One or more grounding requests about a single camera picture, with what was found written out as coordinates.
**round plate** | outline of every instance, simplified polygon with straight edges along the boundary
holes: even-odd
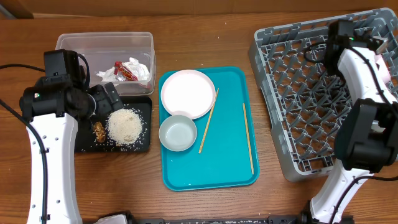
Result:
[[[209,77],[202,72],[181,70],[166,80],[160,97],[169,114],[197,119],[213,106],[216,89]]]
[[[186,116],[174,115],[163,121],[159,128],[159,139],[167,149],[180,152],[192,146],[197,138],[195,123]]]

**wooden table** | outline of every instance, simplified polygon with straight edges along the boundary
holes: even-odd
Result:
[[[0,21],[0,64],[44,68],[43,52],[58,36],[72,32],[149,31],[154,35],[157,73],[186,68],[234,65],[245,74],[256,132],[260,176],[248,187],[173,192],[162,180],[159,90],[152,94],[152,142],[145,154],[76,154],[76,194],[83,219],[120,210],[137,218],[242,218],[298,214],[326,178],[291,183],[280,169],[271,139],[269,116],[257,89],[248,49],[260,28],[337,16],[349,12],[231,14],[220,16],[91,17]],[[42,76],[24,68],[0,71],[0,96],[19,110],[25,88]],[[21,122],[0,110],[0,223],[25,223],[30,204],[30,147]],[[398,164],[380,176],[398,173]],[[357,223],[396,223],[398,182],[368,181],[345,214]]]

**black tray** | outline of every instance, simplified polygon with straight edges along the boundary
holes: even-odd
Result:
[[[150,144],[150,118],[152,116],[152,100],[147,96],[121,96],[125,109],[139,110],[138,115],[142,122],[142,132],[139,139],[129,146],[116,146],[115,141],[108,137],[104,143],[96,141],[92,125],[100,121],[104,128],[108,116],[93,115],[90,121],[80,122],[76,136],[75,152],[146,152]]]

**pile of rice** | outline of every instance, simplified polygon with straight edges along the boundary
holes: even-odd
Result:
[[[134,144],[142,132],[142,123],[133,110],[120,109],[110,114],[106,129],[109,138],[119,145]]]

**pink plate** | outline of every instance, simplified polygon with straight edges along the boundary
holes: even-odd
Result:
[[[169,114],[197,119],[213,106],[216,89],[209,77],[202,72],[181,70],[166,80],[160,97]]]

